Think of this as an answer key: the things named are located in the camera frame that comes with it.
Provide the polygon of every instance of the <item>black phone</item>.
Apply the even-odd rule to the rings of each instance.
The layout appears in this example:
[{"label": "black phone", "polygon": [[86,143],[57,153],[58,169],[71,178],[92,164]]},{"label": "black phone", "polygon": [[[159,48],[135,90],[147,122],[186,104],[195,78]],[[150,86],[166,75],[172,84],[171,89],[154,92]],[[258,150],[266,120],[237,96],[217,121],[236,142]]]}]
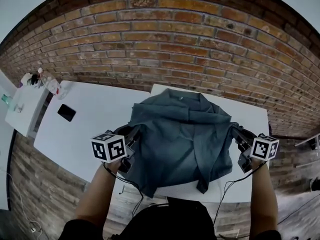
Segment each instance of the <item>black phone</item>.
[{"label": "black phone", "polygon": [[71,122],[74,118],[76,111],[74,111],[72,108],[68,107],[65,104],[62,104],[61,107],[58,110],[58,114],[62,116],[67,121]]}]

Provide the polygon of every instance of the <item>person's arm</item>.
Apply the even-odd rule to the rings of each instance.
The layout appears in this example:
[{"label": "person's arm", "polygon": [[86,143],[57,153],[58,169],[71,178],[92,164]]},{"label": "person's arm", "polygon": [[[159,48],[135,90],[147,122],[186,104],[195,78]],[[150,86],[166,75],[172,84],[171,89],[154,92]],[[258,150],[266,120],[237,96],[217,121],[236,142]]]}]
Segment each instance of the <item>person's arm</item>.
[{"label": "person's arm", "polygon": [[[120,163],[115,162],[105,166],[117,174]],[[75,210],[76,219],[89,221],[102,229],[108,215],[115,182],[116,178],[102,164]]]},{"label": "person's arm", "polygon": [[[252,168],[259,166],[260,162],[252,161]],[[275,191],[272,187],[267,164],[264,164],[252,175],[251,194],[251,228],[250,240],[258,234],[277,230],[278,204]]]}]

